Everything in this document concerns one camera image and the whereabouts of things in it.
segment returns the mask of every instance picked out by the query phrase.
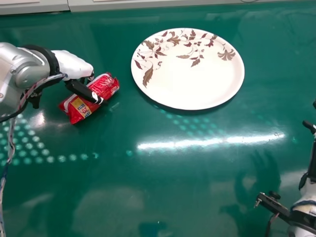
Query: red wrapper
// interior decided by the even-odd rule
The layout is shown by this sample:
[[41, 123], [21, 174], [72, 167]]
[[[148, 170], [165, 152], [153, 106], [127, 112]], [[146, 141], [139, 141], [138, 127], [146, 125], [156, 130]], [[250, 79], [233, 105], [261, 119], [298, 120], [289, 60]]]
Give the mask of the red wrapper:
[[[118, 91], [119, 81], [116, 78], [112, 78], [111, 74], [105, 73], [96, 77], [87, 87], [97, 93], [97, 95], [108, 100]], [[86, 101], [73, 94], [61, 102], [58, 107], [69, 116], [71, 124], [75, 124], [91, 115], [100, 105]]]

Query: white cabinet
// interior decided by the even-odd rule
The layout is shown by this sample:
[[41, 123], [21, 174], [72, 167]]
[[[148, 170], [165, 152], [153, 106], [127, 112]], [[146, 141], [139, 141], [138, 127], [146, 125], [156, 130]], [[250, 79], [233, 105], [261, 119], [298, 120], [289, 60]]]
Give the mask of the white cabinet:
[[0, 0], [0, 15], [66, 10], [67, 0]]
[[[257, 2], [286, 0], [257, 0]], [[68, 0], [70, 11], [98, 11], [143, 7], [236, 4], [241, 0]]]

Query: white robotic finger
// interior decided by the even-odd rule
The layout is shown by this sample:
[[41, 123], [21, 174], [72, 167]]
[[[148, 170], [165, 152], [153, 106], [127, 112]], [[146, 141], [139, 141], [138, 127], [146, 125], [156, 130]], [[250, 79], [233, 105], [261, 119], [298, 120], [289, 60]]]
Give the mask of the white robotic finger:
[[59, 70], [67, 74], [63, 80], [86, 78], [93, 73], [93, 66], [66, 50], [52, 50], [55, 54]]

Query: green surface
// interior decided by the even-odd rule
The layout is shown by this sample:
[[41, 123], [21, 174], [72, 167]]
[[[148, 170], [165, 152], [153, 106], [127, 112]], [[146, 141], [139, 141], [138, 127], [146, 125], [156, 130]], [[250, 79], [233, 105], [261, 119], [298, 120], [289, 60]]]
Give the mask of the green surface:
[[[315, 12], [314, 2], [283, 2], [1, 17], [0, 41], [68, 50], [121, 83], [108, 108], [78, 125], [57, 108], [69, 95], [63, 84], [19, 118], [7, 236], [263, 236], [269, 212], [253, 209], [256, 195], [278, 191], [290, 206], [309, 163], [312, 136], [301, 121], [315, 122]], [[137, 88], [133, 51], [177, 27], [238, 50], [245, 80], [228, 103], [187, 113]], [[274, 237], [285, 230], [273, 224]]]

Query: brown leaf pattern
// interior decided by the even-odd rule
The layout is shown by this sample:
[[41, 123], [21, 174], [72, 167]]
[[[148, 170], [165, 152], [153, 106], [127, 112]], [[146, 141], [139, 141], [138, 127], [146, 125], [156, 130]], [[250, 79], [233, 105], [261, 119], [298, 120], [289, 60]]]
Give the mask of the brown leaf pattern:
[[160, 56], [166, 56], [164, 53], [161, 53], [161, 52], [156, 52], [156, 54], [160, 55]]
[[143, 85], [146, 87], [149, 80], [152, 78], [154, 72], [154, 66], [152, 65], [151, 68], [149, 68], [143, 77]]
[[200, 60], [197, 59], [197, 60], [195, 60], [195, 61], [192, 63], [191, 67], [194, 67], [195, 65], [197, 65], [197, 64], [199, 64], [199, 63], [200, 63]]
[[190, 56], [189, 55], [180, 55], [180, 56], [177, 56], [177, 58], [182, 58], [182, 59], [186, 59], [186, 58], [189, 58]]
[[145, 72], [144, 77], [143, 77], [143, 85], [145, 87], [147, 87], [147, 84], [152, 78], [154, 70], [158, 70], [162, 64], [162, 61], [159, 61], [158, 63], [156, 62], [155, 65], [158, 65], [158, 67], [156, 66], [157, 68], [154, 69], [154, 63], [151, 60], [155, 60], [153, 59], [153, 56], [156, 59], [158, 59], [158, 56], [166, 56], [166, 54], [163, 53], [164, 51], [166, 51], [165, 47], [167, 48], [167, 50], [169, 49], [168, 46], [164, 46], [166, 43], [172, 43], [173, 46], [177, 46], [180, 44], [180, 42], [183, 42], [184, 43], [182, 44], [183, 46], [191, 48], [190, 53], [176, 56], [177, 58], [181, 58], [181, 59], [194, 60], [192, 62], [191, 67], [198, 65], [200, 63], [200, 60], [204, 59], [204, 56], [201, 54], [201, 52], [204, 52], [204, 48], [199, 49], [198, 47], [200, 47], [200, 45], [201, 47], [203, 47], [204, 45], [210, 48], [211, 46], [214, 45], [214, 43], [221, 44], [224, 47], [223, 48], [224, 52], [223, 53], [218, 52], [217, 55], [219, 58], [221, 58], [224, 61], [231, 61], [233, 57], [236, 55], [233, 49], [231, 49], [231, 51], [228, 52], [225, 44], [217, 40], [217, 35], [209, 35], [208, 33], [204, 33], [202, 37], [199, 39], [199, 38], [196, 38], [197, 35], [193, 29], [191, 29], [190, 35], [183, 34], [183, 32], [184, 31], [181, 31], [180, 35], [176, 35], [174, 31], [170, 31], [170, 32], [165, 31], [162, 34], [162, 36], [158, 36], [158, 38], [155, 38], [155, 40], [153, 40], [154, 42], [151, 42], [150, 40], [145, 40], [142, 42], [142, 45], [145, 44], [146, 47], [150, 50], [151, 55], [147, 55], [147, 57], [145, 57], [144, 55], [141, 54], [143, 52], [141, 52], [141, 50], [138, 49], [138, 52], [137, 52], [138, 58], [134, 59], [134, 61], [135, 61], [136, 66], [139, 69], [141, 70], [143, 70], [144, 68], [148, 69]]
[[177, 44], [179, 44], [181, 40], [178, 39], [178, 36], [176, 37], [171, 37], [169, 39], [167, 39], [167, 42], [172, 42], [173, 43], [173, 46], [176, 46]]
[[146, 44], [146, 46], [149, 48], [149, 49], [153, 49], [154, 48], [154, 43], [148, 41], [148, 40], [145, 40], [143, 43]]
[[231, 61], [233, 59], [233, 57], [235, 56], [235, 53], [234, 53], [234, 50], [232, 49], [230, 52], [228, 52], [226, 49], [225, 49], [225, 52], [224, 53], [217, 53], [218, 54], [218, 57], [222, 58], [224, 61]]
[[191, 42], [189, 42], [189, 43], [187, 43], [187, 44], [184, 44], [184, 46], [186, 46], [186, 47], [191, 47], [191, 45], [192, 45]]
[[137, 66], [139, 69], [142, 69], [142, 67], [140, 66], [140, 63], [137, 62], [136, 60], [134, 60], [134, 61], [135, 61], [135, 63], [136, 63], [136, 66]]

